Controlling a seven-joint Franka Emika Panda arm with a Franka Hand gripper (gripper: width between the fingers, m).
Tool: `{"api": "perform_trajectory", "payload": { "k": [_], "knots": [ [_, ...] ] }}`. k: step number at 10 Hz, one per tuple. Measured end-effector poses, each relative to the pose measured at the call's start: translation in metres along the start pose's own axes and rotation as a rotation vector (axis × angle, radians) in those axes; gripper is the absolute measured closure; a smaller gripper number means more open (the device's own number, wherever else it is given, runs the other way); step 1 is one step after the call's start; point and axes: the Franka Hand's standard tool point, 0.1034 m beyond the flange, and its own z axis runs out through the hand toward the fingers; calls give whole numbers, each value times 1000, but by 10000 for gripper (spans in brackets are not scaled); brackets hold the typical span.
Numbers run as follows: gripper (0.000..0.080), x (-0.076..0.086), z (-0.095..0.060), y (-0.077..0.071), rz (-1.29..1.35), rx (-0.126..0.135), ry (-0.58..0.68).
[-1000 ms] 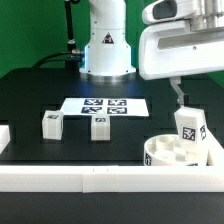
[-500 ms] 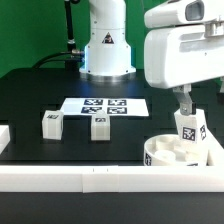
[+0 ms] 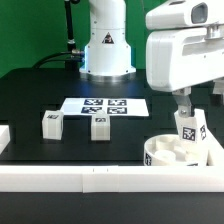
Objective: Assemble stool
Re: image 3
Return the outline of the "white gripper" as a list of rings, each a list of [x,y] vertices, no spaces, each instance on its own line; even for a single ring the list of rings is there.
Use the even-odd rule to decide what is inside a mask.
[[[191,86],[214,80],[224,104],[224,38],[206,39],[205,28],[154,31],[146,44],[146,77],[153,90],[172,92],[180,117],[194,115]]]

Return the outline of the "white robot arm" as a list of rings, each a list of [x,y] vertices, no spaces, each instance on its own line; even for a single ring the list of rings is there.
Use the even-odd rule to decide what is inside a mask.
[[[92,80],[119,80],[133,73],[125,39],[124,0],[89,0],[90,41],[80,73]],[[224,0],[167,0],[145,16],[146,78],[171,92],[183,117],[193,113],[191,87],[212,81],[224,103]]]

